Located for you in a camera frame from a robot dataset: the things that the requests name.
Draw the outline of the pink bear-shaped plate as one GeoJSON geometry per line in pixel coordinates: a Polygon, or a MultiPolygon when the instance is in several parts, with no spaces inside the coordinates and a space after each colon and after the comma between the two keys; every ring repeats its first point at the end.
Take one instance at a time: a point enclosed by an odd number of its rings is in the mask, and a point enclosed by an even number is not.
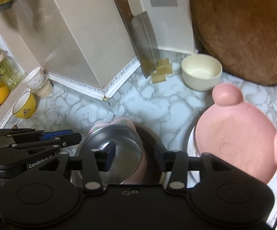
{"type": "Polygon", "coordinates": [[[268,183],[277,170],[277,129],[233,84],[218,84],[212,97],[214,105],[196,124],[199,153],[211,153],[268,183]]]}

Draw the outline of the white ceramic plate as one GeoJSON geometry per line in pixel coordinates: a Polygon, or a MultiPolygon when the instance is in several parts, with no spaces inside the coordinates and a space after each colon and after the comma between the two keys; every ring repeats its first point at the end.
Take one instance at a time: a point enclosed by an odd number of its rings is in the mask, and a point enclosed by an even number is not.
{"type": "MultiPolygon", "coordinates": [[[[189,132],[189,137],[187,142],[187,153],[188,153],[188,156],[200,157],[200,153],[197,149],[197,144],[195,140],[195,129],[196,129],[196,124],[193,124],[189,132]]],[[[200,182],[199,171],[188,171],[187,188],[192,188],[199,182],[200,182]]]]}

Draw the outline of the yellow ceramic mug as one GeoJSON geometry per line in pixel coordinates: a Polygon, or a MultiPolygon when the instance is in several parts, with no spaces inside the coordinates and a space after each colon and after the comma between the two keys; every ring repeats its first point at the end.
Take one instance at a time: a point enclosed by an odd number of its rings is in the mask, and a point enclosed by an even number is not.
{"type": "Polygon", "coordinates": [[[31,91],[27,91],[17,99],[12,114],[18,118],[26,119],[32,117],[35,110],[36,99],[31,91]]]}

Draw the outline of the white dotted cup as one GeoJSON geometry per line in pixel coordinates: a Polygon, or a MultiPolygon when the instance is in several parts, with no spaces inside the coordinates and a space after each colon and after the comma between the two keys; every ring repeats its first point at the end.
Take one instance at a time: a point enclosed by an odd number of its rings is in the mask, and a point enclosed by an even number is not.
{"type": "Polygon", "coordinates": [[[41,67],[33,69],[23,80],[22,84],[35,90],[44,82],[44,72],[41,67]]]}

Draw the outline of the green glass jar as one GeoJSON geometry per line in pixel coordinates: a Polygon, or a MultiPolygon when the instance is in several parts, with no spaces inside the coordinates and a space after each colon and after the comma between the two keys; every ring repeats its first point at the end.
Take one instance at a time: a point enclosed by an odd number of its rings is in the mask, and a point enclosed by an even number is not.
{"type": "Polygon", "coordinates": [[[9,90],[15,90],[20,81],[18,69],[8,59],[4,50],[0,48],[0,84],[6,85],[9,90]]]}

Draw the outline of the yellow blocks behind cleaver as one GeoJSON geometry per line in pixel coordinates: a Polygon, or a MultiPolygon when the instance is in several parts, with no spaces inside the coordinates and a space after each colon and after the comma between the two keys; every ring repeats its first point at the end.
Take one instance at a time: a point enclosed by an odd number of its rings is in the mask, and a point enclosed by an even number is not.
{"type": "Polygon", "coordinates": [[[168,58],[159,59],[157,68],[154,73],[151,74],[151,81],[153,84],[166,81],[166,75],[172,74],[172,63],[168,58]]]}

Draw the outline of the round wooden cutting board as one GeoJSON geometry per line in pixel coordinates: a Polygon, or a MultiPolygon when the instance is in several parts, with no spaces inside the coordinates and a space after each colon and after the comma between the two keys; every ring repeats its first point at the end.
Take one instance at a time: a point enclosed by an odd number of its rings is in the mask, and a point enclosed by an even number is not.
{"type": "Polygon", "coordinates": [[[277,0],[190,0],[193,26],[230,74],[277,85],[277,0]]]}

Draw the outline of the white vented box appliance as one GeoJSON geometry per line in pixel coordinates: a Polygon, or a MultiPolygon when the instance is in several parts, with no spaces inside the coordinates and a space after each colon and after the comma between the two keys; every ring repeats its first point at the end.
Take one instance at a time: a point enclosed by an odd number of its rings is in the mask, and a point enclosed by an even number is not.
{"type": "Polygon", "coordinates": [[[160,50],[196,54],[201,43],[193,28],[189,0],[139,0],[147,11],[160,50]]]}

